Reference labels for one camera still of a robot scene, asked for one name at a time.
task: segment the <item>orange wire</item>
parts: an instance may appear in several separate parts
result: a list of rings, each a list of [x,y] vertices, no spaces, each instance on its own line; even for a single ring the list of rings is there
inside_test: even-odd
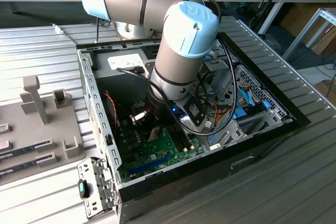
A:
[[[222,120],[223,116],[230,110],[231,108],[228,108],[226,111],[224,111],[224,113],[222,114],[222,116],[219,118],[218,123]]]

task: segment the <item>metal table surface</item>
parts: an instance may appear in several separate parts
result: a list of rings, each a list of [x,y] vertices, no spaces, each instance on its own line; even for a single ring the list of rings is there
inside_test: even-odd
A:
[[[80,44],[92,25],[63,26]],[[157,209],[132,223],[334,223],[336,110],[248,27],[223,17],[221,31],[259,66],[312,122],[262,161]],[[117,40],[113,27],[100,41]],[[65,88],[74,99],[87,157],[96,155],[74,44],[51,27],[0,30],[0,104],[18,101],[21,77],[37,74],[40,94]],[[76,163],[0,187],[1,223],[115,223],[112,214],[87,221]]]

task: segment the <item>metal bracket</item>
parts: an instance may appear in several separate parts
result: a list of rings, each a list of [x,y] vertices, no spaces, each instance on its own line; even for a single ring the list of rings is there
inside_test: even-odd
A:
[[[104,167],[103,159],[89,158],[77,166],[79,178],[86,182],[89,197],[84,200],[88,219],[107,210],[113,210],[116,191],[111,170]]]

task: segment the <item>sticker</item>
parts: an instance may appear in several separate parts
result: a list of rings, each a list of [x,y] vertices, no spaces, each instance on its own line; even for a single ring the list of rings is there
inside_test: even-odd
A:
[[[6,158],[6,157],[11,157],[12,155],[13,155],[12,153],[9,153],[9,154],[0,156],[0,159]]]
[[[1,172],[0,175],[4,175],[4,174],[7,174],[7,173],[12,173],[13,171],[14,171],[13,169],[6,170],[4,172]]]
[[[211,127],[211,122],[210,122],[210,121],[207,121],[207,122],[205,123],[205,126],[208,127],[208,128],[210,128],[210,127]]]
[[[112,70],[116,68],[134,68],[143,66],[139,54],[113,56],[107,59]]]
[[[212,150],[217,149],[219,147],[220,147],[220,144],[215,144],[213,146],[210,146],[210,150],[212,151]]]

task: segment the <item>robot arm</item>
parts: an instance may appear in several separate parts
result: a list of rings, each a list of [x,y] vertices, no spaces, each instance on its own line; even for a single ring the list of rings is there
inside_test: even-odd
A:
[[[204,6],[203,0],[82,1],[90,15],[156,30],[163,29],[151,81],[161,88],[168,100],[174,101],[190,114],[190,110],[185,108],[189,104],[188,100],[192,99],[189,90],[219,29],[218,17]],[[148,100],[148,112],[165,107],[161,95],[155,89],[149,88]]]

